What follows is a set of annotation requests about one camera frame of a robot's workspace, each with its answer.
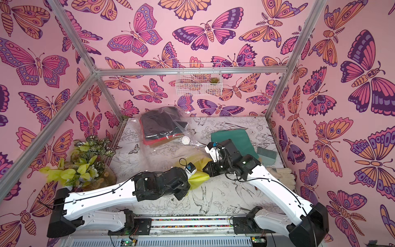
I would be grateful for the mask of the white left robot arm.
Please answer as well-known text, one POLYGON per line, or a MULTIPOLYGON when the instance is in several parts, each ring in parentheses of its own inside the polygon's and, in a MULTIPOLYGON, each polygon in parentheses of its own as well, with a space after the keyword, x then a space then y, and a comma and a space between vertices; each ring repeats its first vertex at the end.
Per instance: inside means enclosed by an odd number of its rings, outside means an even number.
POLYGON ((196 173, 193 165, 173 167, 165 172, 141 172, 132 178, 108 187, 87 192, 70 192, 63 188, 56 192, 47 230, 48 238, 60 238, 79 229, 94 225, 117 232, 133 222, 132 213, 124 213, 117 220, 103 212, 103 208, 145 200, 154 201, 163 196, 182 200, 189 192, 189 178, 196 173))

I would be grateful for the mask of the dark grey garment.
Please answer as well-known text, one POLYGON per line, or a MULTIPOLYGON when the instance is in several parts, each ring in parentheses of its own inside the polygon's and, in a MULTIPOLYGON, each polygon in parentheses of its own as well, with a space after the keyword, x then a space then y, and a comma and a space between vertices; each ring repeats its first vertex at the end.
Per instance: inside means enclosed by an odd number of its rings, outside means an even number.
POLYGON ((144 113, 140 120, 146 123, 157 124, 160 128, 161 139, 183 134, 188 127, 183 112, 177 107, 162 107, 144 113))

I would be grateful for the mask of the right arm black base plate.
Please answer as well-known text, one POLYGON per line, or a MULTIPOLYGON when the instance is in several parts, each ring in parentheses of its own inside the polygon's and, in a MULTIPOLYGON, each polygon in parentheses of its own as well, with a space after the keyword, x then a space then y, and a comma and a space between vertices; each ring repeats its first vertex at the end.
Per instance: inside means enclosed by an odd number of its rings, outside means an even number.
POLYGON ((234 217, 229 219, 235 234, 266 234, 274 231, 260 228, 253 219, 247 217, 234 217))

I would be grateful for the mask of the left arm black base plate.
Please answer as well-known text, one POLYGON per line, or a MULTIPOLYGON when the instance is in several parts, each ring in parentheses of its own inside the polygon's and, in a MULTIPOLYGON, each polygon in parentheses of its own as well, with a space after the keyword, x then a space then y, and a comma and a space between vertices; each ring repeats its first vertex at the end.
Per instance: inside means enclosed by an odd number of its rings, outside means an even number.
POLYGON ((152 218, 137 218, 127 220, 124 227, 115 232, 108 231, 108 236, 132 236, 149 235, 151 231, 152 218))

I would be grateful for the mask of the yellow garment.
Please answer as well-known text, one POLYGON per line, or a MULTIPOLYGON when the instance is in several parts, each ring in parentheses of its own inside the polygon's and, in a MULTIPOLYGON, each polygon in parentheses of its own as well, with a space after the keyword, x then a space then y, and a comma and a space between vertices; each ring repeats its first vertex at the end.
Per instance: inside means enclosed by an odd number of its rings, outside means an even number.
POLYGON ((175 164, 175 167, 184 168, 189 163, 192 163, 196 167, 196 173, 188 179, 190 190, 194 190, 210 179, 209 174, 205 173, 203 168, 211 161, 212 158, 206 155, 194 154, 187 158, 181 158, 180 161, 175 164))

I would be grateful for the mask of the clear plastic vacuum bag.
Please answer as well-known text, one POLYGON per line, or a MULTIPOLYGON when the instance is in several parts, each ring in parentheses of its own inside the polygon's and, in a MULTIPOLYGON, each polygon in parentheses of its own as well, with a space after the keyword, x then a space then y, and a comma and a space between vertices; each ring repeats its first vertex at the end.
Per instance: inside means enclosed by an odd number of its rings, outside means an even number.
POLYGON ((178 134, 167 139, 163 138, 160 142, 153 145, 143 144, 140 125, 142 115, 138 118, 128 120, 128 127, 137 134, 137 144, 139 146, 138 166, 143 171, 165 171, 175 166, 181 158, 187 158, 194 154, 203 154, 210 157, 205 152, 205 145, 198 141, 190 128, 191 119, 188 117, 188 113, 180 107, 177 108, 183 112, 184 119, 188 122, 188 127, 184 130, 183 134, 178 134), (189 145, 182 144, 181 138, 184 136, 190 138, 189 145))

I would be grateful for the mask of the green trousers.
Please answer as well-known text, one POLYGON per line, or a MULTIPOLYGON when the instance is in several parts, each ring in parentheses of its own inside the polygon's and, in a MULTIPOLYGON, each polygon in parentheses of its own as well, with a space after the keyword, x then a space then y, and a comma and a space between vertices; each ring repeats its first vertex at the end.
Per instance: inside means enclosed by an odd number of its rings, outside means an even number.
POLYGON ((212 142, 222 143, 229 139, 232 140, 233 144, 242 156, 250 154, 256 159, 259 158, 247 132, 244 129, 221 130, 211 134, 212 142))

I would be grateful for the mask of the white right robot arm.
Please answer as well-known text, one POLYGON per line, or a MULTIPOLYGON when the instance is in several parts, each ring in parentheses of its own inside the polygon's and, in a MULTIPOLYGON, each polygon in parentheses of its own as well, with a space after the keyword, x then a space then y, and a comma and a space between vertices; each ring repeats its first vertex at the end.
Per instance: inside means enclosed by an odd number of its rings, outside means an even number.
POLYGON ((203 171, 211 177, 236 177, 261 190, 284 213, 252 213, 252 222, 263 230, 271 230, 289 237, 296 247, 318 247, 329 232, 328 211, 321 204, 297 195, 275 178, 254 156, 242 156, 232 140, 209 143, 205 151, 212 158, 203 171))

